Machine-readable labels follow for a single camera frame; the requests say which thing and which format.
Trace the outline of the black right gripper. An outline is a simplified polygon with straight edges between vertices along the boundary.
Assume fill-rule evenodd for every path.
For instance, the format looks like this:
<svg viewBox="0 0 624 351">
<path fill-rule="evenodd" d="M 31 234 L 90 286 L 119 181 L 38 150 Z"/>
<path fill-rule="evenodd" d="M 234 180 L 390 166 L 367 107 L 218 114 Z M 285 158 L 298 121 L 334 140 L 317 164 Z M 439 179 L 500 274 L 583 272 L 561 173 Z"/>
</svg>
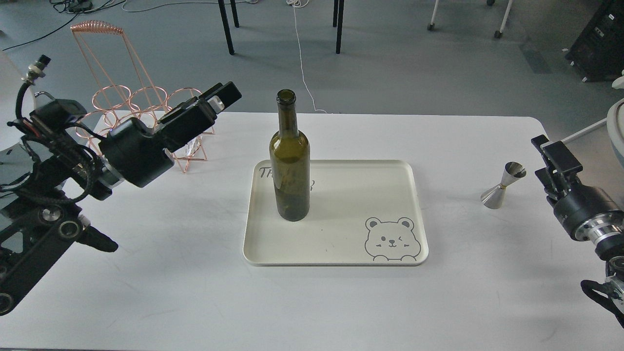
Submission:
<svg viewBox="0 0 624 351">
<path fill-rule="evenodd" d="M 580 161 L 561 141 L 550 141 L 544 134 L 531 139 L 542 156 L 545 168 L 535 171 L 544 186 L 546 201 L 566 233 L 575 241 L 593 240 L 599 220 L 608 225 L 623 224 L 623 211 L 599 187 L 585 186 L 578 173 Z"/>
</svg>

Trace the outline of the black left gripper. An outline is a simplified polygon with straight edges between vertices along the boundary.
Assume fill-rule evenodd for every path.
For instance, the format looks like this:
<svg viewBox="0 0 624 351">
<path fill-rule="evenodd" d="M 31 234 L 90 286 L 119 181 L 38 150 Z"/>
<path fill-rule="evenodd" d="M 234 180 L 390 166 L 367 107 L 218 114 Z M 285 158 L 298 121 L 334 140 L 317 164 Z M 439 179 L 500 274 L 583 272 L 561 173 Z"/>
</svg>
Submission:
<svg viewBox="0 0 624 351">
<path fill-rule="evenodd" d="M 99 143 L 99 149 L 124 180 L 134 186 L 145 187 L 174 166 L 170 153 L 178 151 L 212 127 L 217 114 L 241 98 L 241 92 L 232 81 L 217 83 L 200 94 L 200 98 L 180 103 L 152 128 L 138 118 L 129 118 L 105 136 Z M 201 101 L 212 110 L 202 110 L 198 106 Z"/>
</svg>

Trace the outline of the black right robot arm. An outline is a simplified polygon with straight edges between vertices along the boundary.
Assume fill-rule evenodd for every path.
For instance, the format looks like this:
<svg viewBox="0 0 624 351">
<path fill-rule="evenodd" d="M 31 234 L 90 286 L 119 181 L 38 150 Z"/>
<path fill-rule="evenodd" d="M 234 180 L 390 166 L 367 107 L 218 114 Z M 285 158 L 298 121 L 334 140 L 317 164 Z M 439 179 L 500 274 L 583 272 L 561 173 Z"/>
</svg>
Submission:
<svg viewBox="0 0 624 351">
<path fill-rule="evenodd" d="M 600 187 L 582 184 L 582 164 L 563 142 L 551 142 L 544 134 L 532 138 L 545 167 L 535 171 L 544 187 L 553 215 L 571 240 L 590 241 L 605 262 L 605 280 L 582 280 L 583 293 L 623 324 L 623 211 Z"/>
</svg>

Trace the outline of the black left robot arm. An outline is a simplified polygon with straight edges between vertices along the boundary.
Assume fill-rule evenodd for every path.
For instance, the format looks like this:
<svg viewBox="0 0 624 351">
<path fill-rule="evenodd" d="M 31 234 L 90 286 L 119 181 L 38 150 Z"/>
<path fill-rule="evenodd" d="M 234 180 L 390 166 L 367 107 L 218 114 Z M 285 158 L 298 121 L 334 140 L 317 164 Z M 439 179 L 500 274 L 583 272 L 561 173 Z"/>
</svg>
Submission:
<svg viewBox="0 0 624 351">
<path fill-rule="evenodd" d="M 50 58 L 42 55 L 28 67 L 18 91 L 14 120 L 21 146 L 33 162 L 28 173 L 2 184 L 14 200 L 2 208 L 10 224 L 1 241 L 20 237 L 20 252 L 1 249 L 1 314 L 13 311 L 73 243 L 113 253 L 118 244 L 94 228 L 78 202 L 105 200 L 120 182 L 145 187 L 174 166 L 173 152 L 212 127 L 217 115 L 241 99 L 232 82 L 218 83 L 180 103 L 148 127 L 136 117 L 106 136 L 82 124 L 85 108 L 75 100 L 54 98 L 22 115 L 30 86 L 44 76 Z"/>
</svg>

